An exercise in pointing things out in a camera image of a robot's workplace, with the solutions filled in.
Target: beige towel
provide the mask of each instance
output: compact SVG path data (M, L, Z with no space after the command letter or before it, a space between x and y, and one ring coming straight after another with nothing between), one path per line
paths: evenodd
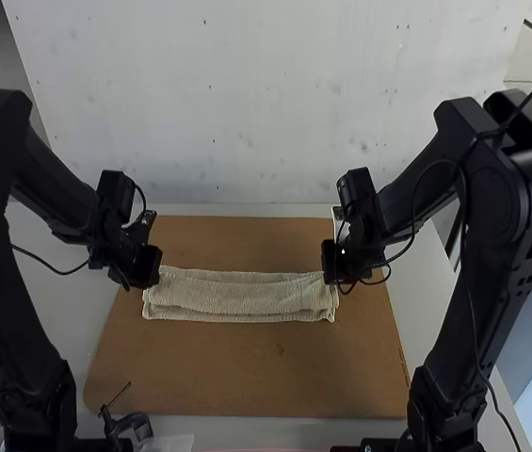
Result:
M144 291L142 316L199 322L334 321L336 287L321 271L253 273L159 268L159 284Z

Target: cork board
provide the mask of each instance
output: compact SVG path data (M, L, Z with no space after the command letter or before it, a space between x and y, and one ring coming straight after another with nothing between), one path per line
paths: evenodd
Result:
M320 269L323 218L158 217L151 242L185 268ZM319 418L403 418L409 381L384 284L341 297L334 323L145 320L141 292L120 289L84 400L98 411Z

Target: black cable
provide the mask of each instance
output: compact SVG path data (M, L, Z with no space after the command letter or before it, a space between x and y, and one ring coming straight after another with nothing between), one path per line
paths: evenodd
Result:
M42 258L40 258L39 256L35 255L33 252L31 251L27 251L25 248L21 248L21 247L18 247L17 245L14 245L12 244L12 249L15 250L15 251L18 251L19 253L21 254L24 254L25 256L27 257L30 257L31 259L35 259L36 261L38 261L40 264L42 264L43 266L46 266L48 268L50 268L52 271L54 271L57 275L60 275L60 276L69 276L69 275L72 275L73 273L75 273L76 271L79 271L81 270L84 266L86 266L88 264L88 259L83 263L83 264L80 264L79 266L76 266L75 268L72 268L71 270L66 270L66 271L61 271L57 268L54 268L53 266L51 266L50 264L48 264L46 261L44 261Z
M418 191L418 187L420 185L420 183L423 181L423 178L425 176L425 174L427 174L427 172L429 170L431 170L432 168L440 165L440 164L446 164L446 165L452 165L452 166L456 166L456 163L451 161L451 160L447 160L445 158L441 158L439 160L436 160L434 161L433 163L431 163L429 166L427 166L425 169L423 169L423 171L418 175L418 179L416 179L416 183L414 184L414 189L412 190L412 199L411 199L411 213L412 213L412 218L411 218L411 235L410 235L410 240L408 241L408 244L406 244L406 246L398 251L396 254L394 254L393 256L391 256L389 259L386 259L382 262L378 262L376 264L372 264L370 266L367 266L366 268L381 268L382 266L388 266L389 264L391 264L393 261L399 259L401 256L403 256L409 249L410 247L412 246L412 244L414 243L414 239L416 238L416 192Z
M140 198L142 199L142 212L136 217L134 221L132 221L129 225L125 226L123 229L128 229L133 224L140 223L142 219L144 218L144 214L146 214L146 197L144 196L144 192L142 191L142 188L136 183L134 183L134 190L137 191L137 194L140 195Z
M381 280L374 281L374 282L368 282L368 281L364 281L363 279L359 279L358 281L362 283L363 285L379 285L379 284L386 283L387 281L389 281L389 278L391 278L391 266L387 264L386 267L389 271L387 272L387 275L383 277Z
M525 96L525 98L523 99L523 101L519 104L519 106L517 106L512 113L510 113L510 116L508 116L508 118L502 122L502 124L500 124L500 131L502 134L504 134L507 129L508 129L508 126L510 125L511 122L514 121L514 119L519 116L519 113L521 113L521 111L525 108L525 106L527 104L529 104L532 100L532 90L529 94L527 94Z

